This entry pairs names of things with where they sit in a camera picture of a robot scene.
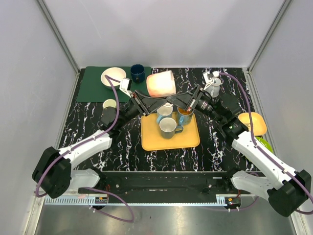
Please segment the orange interior blue mug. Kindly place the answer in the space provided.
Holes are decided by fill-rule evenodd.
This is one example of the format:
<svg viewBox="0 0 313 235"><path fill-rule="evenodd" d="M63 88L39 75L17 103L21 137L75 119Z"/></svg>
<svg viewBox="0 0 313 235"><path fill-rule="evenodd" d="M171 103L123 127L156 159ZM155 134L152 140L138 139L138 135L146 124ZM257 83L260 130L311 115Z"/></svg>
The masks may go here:
<svg viewBox="0 0 313 235"><path fill-rule="evenodd" d="M178 126L185 126L191 122L193 111L186 111L182 108L178 108Z"/></svg>

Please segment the light blue footed mug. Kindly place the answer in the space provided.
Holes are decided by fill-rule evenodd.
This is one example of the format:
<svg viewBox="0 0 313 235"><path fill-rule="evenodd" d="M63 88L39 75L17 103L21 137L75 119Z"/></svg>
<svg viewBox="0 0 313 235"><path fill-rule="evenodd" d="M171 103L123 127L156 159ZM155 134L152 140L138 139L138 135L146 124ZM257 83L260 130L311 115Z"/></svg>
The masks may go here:
<svg viewBox="0 0 313 235"><path fill-rule="evenodd" d="M216 98L219 95L220 86L219 87L218 86L216 86L216 87L215 86L211 86L211 87L207 88L205 91L207 93L209 93L212 98Z"/></svg>

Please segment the pink mug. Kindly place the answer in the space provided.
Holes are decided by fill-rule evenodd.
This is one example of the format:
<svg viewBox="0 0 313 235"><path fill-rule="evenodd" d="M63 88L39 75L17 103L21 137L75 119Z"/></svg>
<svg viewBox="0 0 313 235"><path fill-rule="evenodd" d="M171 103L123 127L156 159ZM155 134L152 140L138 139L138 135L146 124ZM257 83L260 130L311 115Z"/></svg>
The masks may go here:
<svg viewBox="0 0 313 235"><path fill-rule="evenodd" d="M174 75L171 70L149 75L146 86L151 97L168 97L176 94Z"/></svg>

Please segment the light green mug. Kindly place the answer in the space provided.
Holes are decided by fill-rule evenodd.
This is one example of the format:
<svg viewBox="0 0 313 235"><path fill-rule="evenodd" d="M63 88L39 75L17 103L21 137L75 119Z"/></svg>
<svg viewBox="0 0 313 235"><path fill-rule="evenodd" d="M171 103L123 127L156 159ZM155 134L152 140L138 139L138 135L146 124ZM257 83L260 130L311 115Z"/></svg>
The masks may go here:
<svg viewBox="0 0 313 235"><path fill-rule="evenodd" d="M117 102L114 99L107 99L103 102L102 104L102 108L105 109L107 107L113 107L116 108L117 107Z"/></svg>

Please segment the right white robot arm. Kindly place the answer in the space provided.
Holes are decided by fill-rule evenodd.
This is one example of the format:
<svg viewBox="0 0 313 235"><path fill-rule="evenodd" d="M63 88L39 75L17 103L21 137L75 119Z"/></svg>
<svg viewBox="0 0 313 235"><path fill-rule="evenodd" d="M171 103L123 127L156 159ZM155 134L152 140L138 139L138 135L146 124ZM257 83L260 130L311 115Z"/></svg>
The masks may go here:
<svg viewBox="0 0 313 235"><path fill-rule="evenodd" d="M186 111L197 110L216 121L224 140L264 174L264 177L257 177L237 171L222 181L224 192L233 194L243 190L255 194L267 200L284 217L313 198L310 194L311 175L284 163L255 138L252 130L238 119L241 109L235 97L221 94L213 99L203 88L196 86L186 93L167 97L167 101Z"/></svg>

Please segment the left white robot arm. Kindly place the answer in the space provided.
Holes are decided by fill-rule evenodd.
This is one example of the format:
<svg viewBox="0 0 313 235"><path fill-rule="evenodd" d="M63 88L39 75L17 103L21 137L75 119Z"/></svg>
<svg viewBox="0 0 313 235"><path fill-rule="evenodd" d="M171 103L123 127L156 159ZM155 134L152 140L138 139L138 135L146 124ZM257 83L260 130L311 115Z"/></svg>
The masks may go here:
<svg viewBox="0 0 313 235"><path fill-rule="evenodd" d="M131 119L147 116L166 103L165 97L151 97L139 91L131 93L129 101L116 107L108 106L101 114L101 127L91 136L62 149L49 147L44 150L32 174L37 186L35 194L42 189L51 198L61 196L72 182L71 171L94 154L111 148L121 129Z"/></svg>

